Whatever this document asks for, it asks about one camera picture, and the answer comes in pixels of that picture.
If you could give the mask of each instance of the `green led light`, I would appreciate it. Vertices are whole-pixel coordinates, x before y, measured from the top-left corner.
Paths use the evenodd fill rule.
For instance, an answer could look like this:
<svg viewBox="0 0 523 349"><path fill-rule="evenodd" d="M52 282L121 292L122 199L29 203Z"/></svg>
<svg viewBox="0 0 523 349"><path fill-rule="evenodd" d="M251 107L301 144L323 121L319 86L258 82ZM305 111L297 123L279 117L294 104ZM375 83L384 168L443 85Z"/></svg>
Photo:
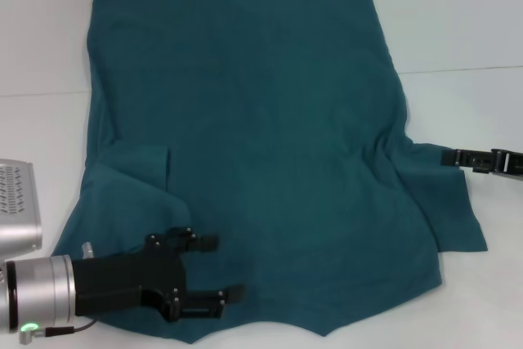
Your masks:
<svg viewBox="0 0 523 349"><path fill-rule="evenodd" d="M27 323L27 324L24 324L22 326L22 328L20 329L20 331L30 331L30 330L36 330L38 329L38 326L36 323Z"/></svg>

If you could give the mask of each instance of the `teal cloth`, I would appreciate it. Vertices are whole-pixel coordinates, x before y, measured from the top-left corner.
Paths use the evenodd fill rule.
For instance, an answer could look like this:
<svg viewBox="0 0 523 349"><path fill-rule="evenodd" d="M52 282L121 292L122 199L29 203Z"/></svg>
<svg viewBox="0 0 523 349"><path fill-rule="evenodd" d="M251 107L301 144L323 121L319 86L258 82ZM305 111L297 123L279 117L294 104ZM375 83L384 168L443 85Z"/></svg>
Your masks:
<svg viewBox="0 0 523 349"><path fill-rule="evenodd" d="M191 226L221 247L184 256L189 286L247 289L221 320L105 323L186 342L256 321L325 335L438 286L438 252L486 250L463 173L405 135L372 0L94 0L87 45L86 169L56 253Z"/></svg>

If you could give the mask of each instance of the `white tabletop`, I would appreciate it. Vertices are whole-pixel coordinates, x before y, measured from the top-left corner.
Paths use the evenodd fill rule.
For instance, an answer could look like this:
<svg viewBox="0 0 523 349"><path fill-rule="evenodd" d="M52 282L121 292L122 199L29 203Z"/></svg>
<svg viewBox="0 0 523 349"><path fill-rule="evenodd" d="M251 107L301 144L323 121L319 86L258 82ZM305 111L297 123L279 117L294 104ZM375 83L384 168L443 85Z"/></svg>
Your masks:
<svg viewBox="0 0 523 349"><path fill-rule="evenodd" d="M374 1L408 99L408 134L419 142L523 152L523 0ZM0 0L0 157L35 166L44 242L31 257L49 254L78 198L90 96L90 7L91 0ZM523 181L467 171L467 183L489 252L444 254L439 289L326 338L260 323L195 346L522 347ZM185 346L103 324L33 345ZM0 347L18 347L17 337L0 337Z"/></svg>

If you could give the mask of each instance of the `white table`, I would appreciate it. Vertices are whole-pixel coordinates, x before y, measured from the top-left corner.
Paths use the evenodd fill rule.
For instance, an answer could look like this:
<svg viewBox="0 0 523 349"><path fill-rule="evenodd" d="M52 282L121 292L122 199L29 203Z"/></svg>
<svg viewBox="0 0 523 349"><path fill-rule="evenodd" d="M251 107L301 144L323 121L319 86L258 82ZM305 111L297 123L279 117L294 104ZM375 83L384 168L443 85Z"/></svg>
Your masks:
<svg viewBox="0 0 523 349"><path fill-rule="evenodd" d="M419 142L523 151L523 0L374 0ZM0 0L0 157L33 162L48 255L76 199L85 158L91 0ZM326 338L249 324L197 348L512 349L523 347L523 181L467 183L487 253L446 253L445 284ZM183 347L97 324L34 347ZM16 336L0 347L18 347Z"/></svg>

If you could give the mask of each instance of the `metal vent grille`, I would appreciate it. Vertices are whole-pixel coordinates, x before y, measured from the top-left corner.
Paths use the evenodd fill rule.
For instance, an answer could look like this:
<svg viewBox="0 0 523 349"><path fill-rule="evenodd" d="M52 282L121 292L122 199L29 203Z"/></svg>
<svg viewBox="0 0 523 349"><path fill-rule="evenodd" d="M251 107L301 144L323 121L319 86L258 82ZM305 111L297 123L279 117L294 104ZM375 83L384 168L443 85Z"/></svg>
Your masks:
<svg viewBox="0 0 523 349"><path fill-rule="evenodd" d="M21 168L0 166L0 214L14 216L25 210Z"/></svg>

